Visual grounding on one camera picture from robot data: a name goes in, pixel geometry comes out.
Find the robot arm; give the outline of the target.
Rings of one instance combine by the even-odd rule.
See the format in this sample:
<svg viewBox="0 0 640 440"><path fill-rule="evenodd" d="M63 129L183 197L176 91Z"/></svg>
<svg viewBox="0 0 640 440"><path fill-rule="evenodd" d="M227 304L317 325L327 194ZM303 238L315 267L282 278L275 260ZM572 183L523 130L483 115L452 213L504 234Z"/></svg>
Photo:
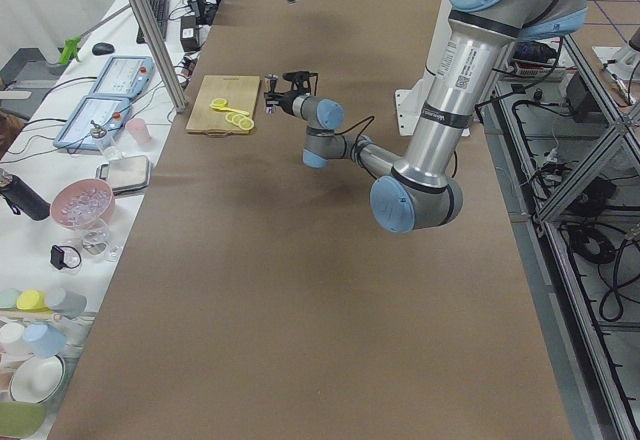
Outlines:
<svg viewBox="0 0 640 440"><path fill-rule="evenodd" d="M452 221L463 195L446 168L481 103L481 96L503 48L516 41L564 37L584 24L586 0L449 0L451 34L444 48L406 153L398 156L363 135L337 130L344 110L312 95L308 76L290 72L287 92L267 80L268 109L281 108L304 120L303 162L323 168L331 159L349 158L375 181L370 205L377 223L391 232L438 227Z"/></svg>

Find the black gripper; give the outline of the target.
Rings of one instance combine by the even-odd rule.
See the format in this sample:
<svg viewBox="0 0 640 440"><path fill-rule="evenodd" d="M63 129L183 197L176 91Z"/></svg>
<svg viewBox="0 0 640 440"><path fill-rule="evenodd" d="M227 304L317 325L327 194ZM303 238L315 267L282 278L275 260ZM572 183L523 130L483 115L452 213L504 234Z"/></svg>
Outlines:
<svg viewBox="0 0 640 440"><path fill-rule="evenodd" d="M275 99L275 101L265 102L265 112L267 114L274 114L278 107L289 115L294 115L294 101L300 96L296 91L288 92L276 92L268 91L264 93L265 99Z"/></svg>

